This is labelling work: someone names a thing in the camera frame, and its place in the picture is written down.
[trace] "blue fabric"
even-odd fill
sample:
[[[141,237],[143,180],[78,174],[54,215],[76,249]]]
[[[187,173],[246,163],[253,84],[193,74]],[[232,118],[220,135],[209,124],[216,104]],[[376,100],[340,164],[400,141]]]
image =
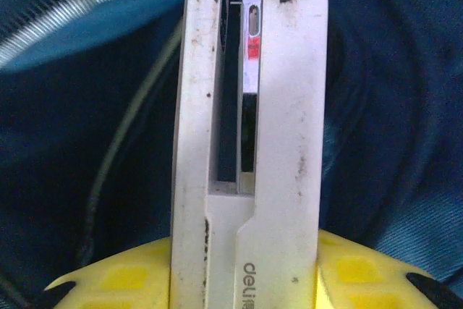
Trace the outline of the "blue fabric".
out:
[[[95,173],[181,13],[181,0],[106,4],[0,72],[0,271],[27,295],[73,269]],[[231,25],[229,38],[237,33]],[[104,186],[95,260],[169,233],[177,63]],[[227,70],[228,91],[236,71]],[[232,94],[224,94],[224,179],[234,176]],[[461,105],[463,0],[330,0],[320,226],[463,295]]]

